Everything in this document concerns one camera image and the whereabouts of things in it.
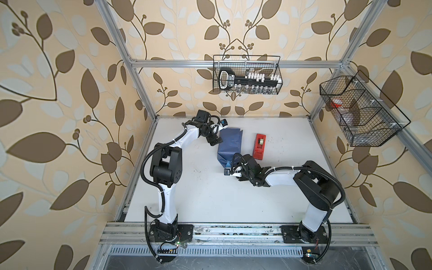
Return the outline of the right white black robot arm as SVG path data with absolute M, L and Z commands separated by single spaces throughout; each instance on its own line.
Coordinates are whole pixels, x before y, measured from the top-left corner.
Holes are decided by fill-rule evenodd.
M 346 198 L 340 181 L 311 160 L 302 166 L 262 167 L 251 155 L 236 153 L 225 166 L 224 175 L 248 181 L 255 187 L 298 187 L 309 202 L 294 234 L 304 243 L 315 241 L 322 224 L 329 220 L 334 208 Z

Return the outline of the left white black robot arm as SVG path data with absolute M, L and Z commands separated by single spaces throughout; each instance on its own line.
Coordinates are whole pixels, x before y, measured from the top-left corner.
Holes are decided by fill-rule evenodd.
M 156 144 L 146 155 L 140 169 L 141 178 L 160 193 L 158 214 L 145 207 L 146 216 L 154 218 L 153 232 L 157 241 L 173 241 L 180 236 L 175 190 L 182 175 L 182 150 L 199 137 L 206 138 L 210 146 L 222 143 L 218 133 L 227 126 L 226 119 L 199 110 L 195 117 L 182 123 L 180 134 L 167 143 Z

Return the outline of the light blue wrapping paper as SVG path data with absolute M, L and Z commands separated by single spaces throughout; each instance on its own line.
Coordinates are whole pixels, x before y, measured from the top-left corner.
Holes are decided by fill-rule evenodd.
M 218 144 L 217 159 L 223 168 L 229 168 L 235 153 L 241 152 L 243 131 L 240 128 L 226 128 L 220 131 L 222 142 Z

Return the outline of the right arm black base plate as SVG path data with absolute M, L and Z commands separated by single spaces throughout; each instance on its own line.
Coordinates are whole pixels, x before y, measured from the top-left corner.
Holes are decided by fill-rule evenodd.
M 283 225 L 280 227 L 283 242 L 286 244 L 327 244 L 328 233 L 324 226 L 320 226 L 316 232 L 312 232 L 303 225 Z

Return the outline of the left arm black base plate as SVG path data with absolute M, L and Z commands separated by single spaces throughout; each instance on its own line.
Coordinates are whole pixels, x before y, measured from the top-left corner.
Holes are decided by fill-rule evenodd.
M 194 233 L 194 226 L 192 224 L 180 224 L 173 227 L 171 232 L 166 232 L 162 229 L 156 228 L 156 225 L 150 226 L 150 237 L 156 243 L 162 242 L 191 242 Z

